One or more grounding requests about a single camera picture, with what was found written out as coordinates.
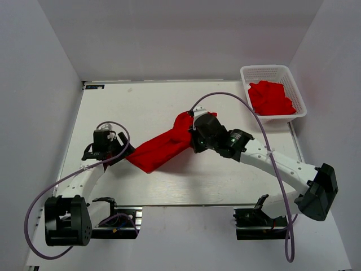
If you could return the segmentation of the red t shirt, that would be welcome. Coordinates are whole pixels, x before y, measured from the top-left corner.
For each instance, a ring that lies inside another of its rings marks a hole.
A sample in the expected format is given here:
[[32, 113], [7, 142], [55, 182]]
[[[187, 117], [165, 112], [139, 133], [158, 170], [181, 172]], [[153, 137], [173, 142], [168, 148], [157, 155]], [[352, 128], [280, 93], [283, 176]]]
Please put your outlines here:
[[189, 129], [192, 124], [193, 116], [188, 112], [180, 113], [170, 130], [141, 144], [126, 159], [146, 173], [155, 171], [191, 147], [191, 133]]

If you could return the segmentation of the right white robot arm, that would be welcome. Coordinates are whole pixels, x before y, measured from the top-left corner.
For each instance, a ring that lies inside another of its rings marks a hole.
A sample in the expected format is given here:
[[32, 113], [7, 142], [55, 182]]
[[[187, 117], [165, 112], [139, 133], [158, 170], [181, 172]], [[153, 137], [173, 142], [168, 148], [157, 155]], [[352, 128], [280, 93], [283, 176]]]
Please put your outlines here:
[[324, 221], [338, 193], [334, 168], [326, 163], [317, 167], [269, 151], [251, 134], [240, 129], [227, 130], [217, 117], [195, 109], [189, 129], [195, 153], [213, 150], [223, 158], [256, 167], [294, 188], [287, 194], [291, 214], [301, 213], [315, 221]]

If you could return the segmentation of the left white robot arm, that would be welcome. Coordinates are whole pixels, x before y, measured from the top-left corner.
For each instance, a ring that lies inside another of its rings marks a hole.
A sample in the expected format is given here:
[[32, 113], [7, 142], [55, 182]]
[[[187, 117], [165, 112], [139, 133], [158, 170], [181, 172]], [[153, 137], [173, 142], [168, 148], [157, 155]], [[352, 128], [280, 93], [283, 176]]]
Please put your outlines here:
[[86, 246], [93, 229], [102, 221], [114, 225], [119, 219], [116, 201], [111, 197], [91, 198], [97, 181], [107, 168], [135, 151], [126, 135], [97, 129], [93, 142], [81, 158], [81, 173], [58, 196], [45, 202], [45, 241], [48, 246]]

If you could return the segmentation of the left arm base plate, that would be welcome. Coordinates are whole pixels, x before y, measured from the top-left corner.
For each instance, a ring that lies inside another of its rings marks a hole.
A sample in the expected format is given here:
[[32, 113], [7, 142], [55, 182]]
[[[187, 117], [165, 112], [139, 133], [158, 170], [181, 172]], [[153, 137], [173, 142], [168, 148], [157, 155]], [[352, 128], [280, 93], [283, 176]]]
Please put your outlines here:
[[142, 207], [115, 206], [111, 219], [93, 228], [91, 239], [135, 240], [142, 224]]

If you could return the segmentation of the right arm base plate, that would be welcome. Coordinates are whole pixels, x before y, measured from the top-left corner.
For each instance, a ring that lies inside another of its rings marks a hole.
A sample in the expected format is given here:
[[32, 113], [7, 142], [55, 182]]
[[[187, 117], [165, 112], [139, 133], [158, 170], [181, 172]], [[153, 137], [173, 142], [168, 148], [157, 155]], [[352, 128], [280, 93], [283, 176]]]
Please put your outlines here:
[[234, 209], [236, 237], [239, 241], [267, 241], [285, 238], [287, 218], [270, 218], [252, 208]]

